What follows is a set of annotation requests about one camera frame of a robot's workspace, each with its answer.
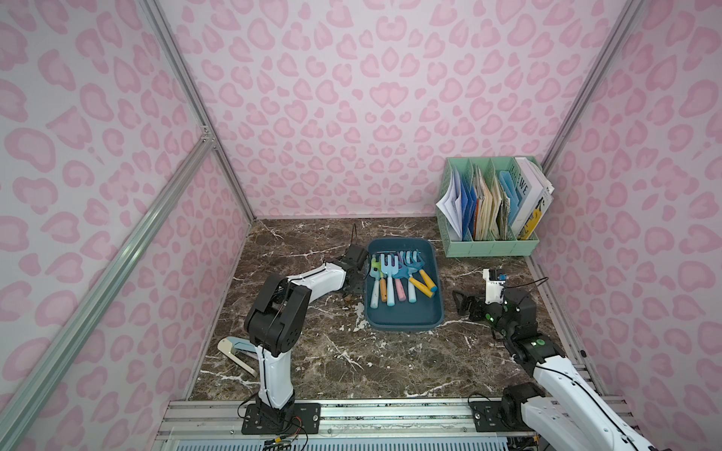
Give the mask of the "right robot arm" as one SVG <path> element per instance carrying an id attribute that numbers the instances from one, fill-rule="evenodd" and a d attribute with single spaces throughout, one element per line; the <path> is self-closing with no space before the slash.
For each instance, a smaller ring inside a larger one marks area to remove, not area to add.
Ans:
<path id="1" fill-rule="evenodd" d="M 498 302 L 453 291 L 459 313 L 490 326 L 531 383 L 507 387 L 500 418 L 527 426 L 556 450 L 654 450 L 578 373 L 562 349 L 538 329 L 537 304 L 521 288 L 502 289 Z"/>

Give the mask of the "light blue fork white handle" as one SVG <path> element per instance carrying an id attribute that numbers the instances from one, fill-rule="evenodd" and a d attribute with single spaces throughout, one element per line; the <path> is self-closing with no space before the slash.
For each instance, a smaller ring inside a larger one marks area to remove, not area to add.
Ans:
<path id="1" fill-rule="evenodd" d="M 387 305 L 393 307 L 396 304 L 396 296 L 394 289 L 393 277 L 400 270 L 400 261 L 396 255 L 382 254 L 381 256 L 382 273 L 385 275 L 385 294 L 387 295 Z"/>

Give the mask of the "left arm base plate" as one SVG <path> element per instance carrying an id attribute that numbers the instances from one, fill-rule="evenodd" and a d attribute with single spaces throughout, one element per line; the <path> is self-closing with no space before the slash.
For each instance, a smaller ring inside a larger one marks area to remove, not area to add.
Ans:
<path id="1" fill-rule="evenodd" d="M 249 404 L 242 415 L 242 435 L 292 434 L 297 431 L 318 434 L 321 410 L 319 403 L 292 402 L 279 410 L 255 402 Z"/>

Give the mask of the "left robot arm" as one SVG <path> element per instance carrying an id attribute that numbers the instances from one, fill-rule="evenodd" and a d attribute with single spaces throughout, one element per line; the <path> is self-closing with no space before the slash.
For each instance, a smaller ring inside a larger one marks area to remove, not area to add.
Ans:
<path id="1" fill-rule="evenodd" d="M 358 289 L 368 262 L 368 250 L 351 244 L 342 256 L 316 269 L 289 276 L 270 274 L 266 278 L 244 321 L 244 330 L 259 360 L 261 407 L 279 415 L 293 407 L 291 351 L 302 334 L 309 305 L 332 292 Z"/>

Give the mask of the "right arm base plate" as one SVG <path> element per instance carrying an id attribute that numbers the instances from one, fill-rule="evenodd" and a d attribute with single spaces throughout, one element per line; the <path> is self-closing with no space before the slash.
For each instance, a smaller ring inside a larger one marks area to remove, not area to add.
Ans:
<path id="1" fill-rule="evenodd" d="M 502 412 L 501 401 L 470 400 L 468 407 L 471 410 L 476 432 L 502 433 L 502 432 L 529 432 L 530 428 L 523 422 L 506 419 Z"/>

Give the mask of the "teal fork yellow handle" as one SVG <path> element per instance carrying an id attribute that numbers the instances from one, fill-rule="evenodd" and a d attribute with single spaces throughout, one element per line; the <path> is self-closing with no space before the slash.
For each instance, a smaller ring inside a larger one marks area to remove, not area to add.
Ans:
<path id="1" fill-rule="evenodd" d="M 415 272 L 419 272 L 421 269 L 421 266 L 417 263 L 413 263 L 413 267 L 415 269 Z M 419 289 L 422 293 L 424 293 L 427 297 L 434 296 L 434 293 L 427 287 L 426 284 L 419 282 L 419 280 L 416 280 L 413 275 L 412 279 L 413 284 L 416 286 L 416 292 L 417 289 Z"/>

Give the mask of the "teal rake yellow handle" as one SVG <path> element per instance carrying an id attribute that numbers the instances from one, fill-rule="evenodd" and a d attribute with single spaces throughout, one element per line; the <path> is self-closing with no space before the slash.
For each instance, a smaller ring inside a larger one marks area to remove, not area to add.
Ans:
<path id="1" fill-rule="evenodd" d="M 436 291 L 438 291 L 438 287 L 436 286 L 436 283 L 434 283 L 434 280 L 428 275 L 428 273 L 424 270 L 424 260 L 421 257 L 421 254 L 419 251 L 409 251 L 412 253 L 412 259 L 413 263 L 417 263 L 421 266 L 421 269 L 419 272 L 414 273 L 414 278 L 416 280 L 419 280 L 419 282 L 424 283 L 427 285 L 427 287 L 436 294 Z"/>

